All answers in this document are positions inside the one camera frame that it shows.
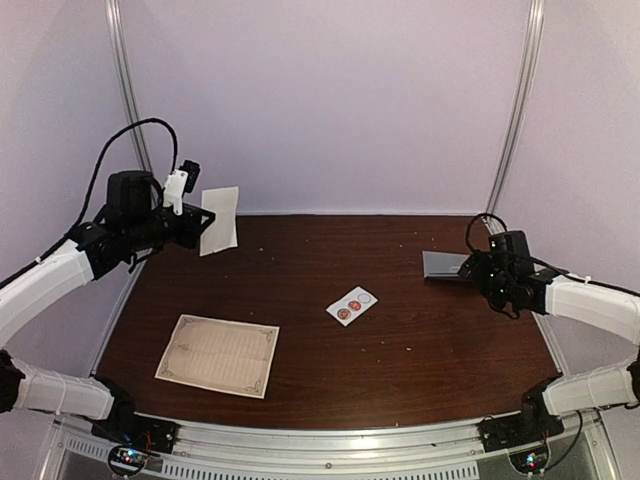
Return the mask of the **beige letter paper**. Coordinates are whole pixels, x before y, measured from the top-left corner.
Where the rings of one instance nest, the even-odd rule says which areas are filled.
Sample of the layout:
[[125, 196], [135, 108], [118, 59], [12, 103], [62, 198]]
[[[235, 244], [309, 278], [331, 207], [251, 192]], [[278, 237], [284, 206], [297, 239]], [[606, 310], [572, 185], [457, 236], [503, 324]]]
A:
[[263, 399], [278, 326], [179, 317], [155, 372], [157, 380]]
[[201, 207], [215, 214], [214, 222], [200, 239], [201, 257], [238, 246], [236, 212], [239, 187], [224, 187], [202, 191]]

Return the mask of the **grey envelope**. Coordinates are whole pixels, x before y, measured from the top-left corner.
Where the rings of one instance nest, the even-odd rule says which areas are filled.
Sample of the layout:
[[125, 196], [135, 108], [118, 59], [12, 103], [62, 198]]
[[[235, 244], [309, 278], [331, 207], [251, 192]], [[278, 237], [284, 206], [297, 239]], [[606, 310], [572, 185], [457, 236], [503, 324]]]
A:
[[429, 281], [464, 282], [459, 270], [468, 259], [467, 254], [424, 250], [422, 252], [423, 277]]

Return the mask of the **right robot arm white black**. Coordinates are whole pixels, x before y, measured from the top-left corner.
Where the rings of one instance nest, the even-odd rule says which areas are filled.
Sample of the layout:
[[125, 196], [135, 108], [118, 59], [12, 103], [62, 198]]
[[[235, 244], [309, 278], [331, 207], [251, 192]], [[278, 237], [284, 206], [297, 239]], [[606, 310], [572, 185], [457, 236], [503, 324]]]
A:
[[[639, 294], [579, 277], [530, 255], [522, 231], [488, 239], [486, 250], [465, 243], [470, 255], [458, 275], [479, 290], [489, 308], [510, 319], [524, 310], [571, 319], [639, 345]], [[639, 356], [576, 375], [560, 376], [533, 387], [526, 409], [513, 419], [519, 440], [535, 440], [551, 416], [600, 407], [639, 405]]]

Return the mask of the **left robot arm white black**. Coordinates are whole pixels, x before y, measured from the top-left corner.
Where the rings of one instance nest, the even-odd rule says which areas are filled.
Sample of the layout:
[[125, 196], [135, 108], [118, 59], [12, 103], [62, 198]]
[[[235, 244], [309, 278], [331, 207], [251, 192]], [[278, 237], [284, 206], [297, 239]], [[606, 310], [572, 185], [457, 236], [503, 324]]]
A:
[[[9, 340], [48, 307], [122, 263], [136, 267], [174, 243], [195, 249], [215, 221], [209, 210], [184, 202], [199, 175], [186, 161], [165, 183], [146, 171], [123, 171], [108, 179], [105, 205], [93, 220], [73, 226], [52, 251], [1, 284], [1, 342]], [[1, 410], [26, 409], [103, 421], [123, 444], [137, 442], [144, 424], [117, 387], [26, 364], [1, 353]]]

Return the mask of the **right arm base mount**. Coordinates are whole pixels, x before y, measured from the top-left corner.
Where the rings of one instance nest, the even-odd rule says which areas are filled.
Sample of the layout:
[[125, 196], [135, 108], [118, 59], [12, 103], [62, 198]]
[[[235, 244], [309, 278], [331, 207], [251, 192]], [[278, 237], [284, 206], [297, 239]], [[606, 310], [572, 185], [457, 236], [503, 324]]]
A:
[[485, 417], [478, 425], [484, 451], [494, 452], [541, 442], [564, 432], [561, 419], [522, 412], [503, 417]]

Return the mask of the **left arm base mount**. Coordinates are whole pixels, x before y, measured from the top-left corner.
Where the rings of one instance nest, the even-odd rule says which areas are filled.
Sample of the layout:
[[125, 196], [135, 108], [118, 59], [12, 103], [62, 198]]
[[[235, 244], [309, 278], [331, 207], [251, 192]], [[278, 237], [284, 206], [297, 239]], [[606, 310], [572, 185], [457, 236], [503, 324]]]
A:
[[135, 415], [133, 424], [124, 429], [107, 420], [90, 420], [90, 424], [94, 436], [145, 452], [171, 454], [177, 440], [177, 423], [141, 415]]

